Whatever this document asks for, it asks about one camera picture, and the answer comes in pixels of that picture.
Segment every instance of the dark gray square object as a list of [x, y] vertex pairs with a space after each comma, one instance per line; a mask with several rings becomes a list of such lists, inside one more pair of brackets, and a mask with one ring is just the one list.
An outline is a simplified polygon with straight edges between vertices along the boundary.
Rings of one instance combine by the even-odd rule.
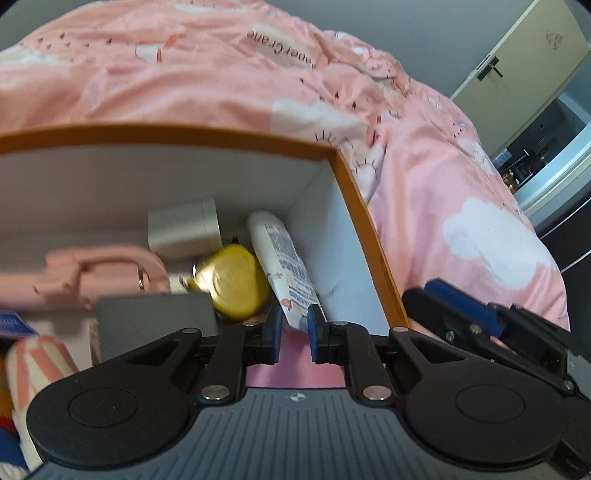
[[223, 327], [208, 293], [107, 297], [99, 300], [96, 319], [103, 362], [182, 328], [214, 336]]

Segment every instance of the circular black cover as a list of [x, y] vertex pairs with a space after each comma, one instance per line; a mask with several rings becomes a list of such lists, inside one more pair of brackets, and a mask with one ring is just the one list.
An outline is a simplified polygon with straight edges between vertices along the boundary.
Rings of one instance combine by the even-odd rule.
[[141, 461], [179, 437], [189, 407], [165, 376], [125, 362], [101, 367], [50, 385], [31, 402], [27, 427], [42, 458], [111, 468]]
[[430, 366], [408, 395], [405, 417], [433, 450], [492, 468], [527, 465], [554, 451], [566, 409], [551, 387], [487, 361]]

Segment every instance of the open cardboard box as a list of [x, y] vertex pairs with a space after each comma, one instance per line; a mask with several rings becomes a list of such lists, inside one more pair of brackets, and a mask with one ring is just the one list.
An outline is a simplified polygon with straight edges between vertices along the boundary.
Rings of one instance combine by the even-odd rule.
[[[329, 320], [385, 335], [408, 319], [351, 173], [329, 145], [178, 125], [78, 125], [0, 137], [0, 272], [39, 271], [56, 248], [147, 247], [151, 209], [215, 198], [222, 233], [280, 217]], [[168, 265], [174, 282], [189, 265]], [[90, 363], [93, 312], [19, 312]]]

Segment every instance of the yellow round object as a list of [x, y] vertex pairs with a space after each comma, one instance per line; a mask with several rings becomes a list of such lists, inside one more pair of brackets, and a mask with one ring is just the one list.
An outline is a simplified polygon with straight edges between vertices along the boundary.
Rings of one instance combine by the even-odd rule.
[[236, 320], [260, 310], [271, 290], [255, 256], [238, 244], [222, 248], [204, 262], [187, 284], [209, 292], [213, 308]]

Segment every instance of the blue label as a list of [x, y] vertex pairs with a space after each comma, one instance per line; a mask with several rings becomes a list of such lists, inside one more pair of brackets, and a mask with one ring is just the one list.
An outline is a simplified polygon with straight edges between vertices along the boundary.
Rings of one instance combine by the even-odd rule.
[[16, 312], [0, 310], [0, 338], [23, 338], [36, 334]]

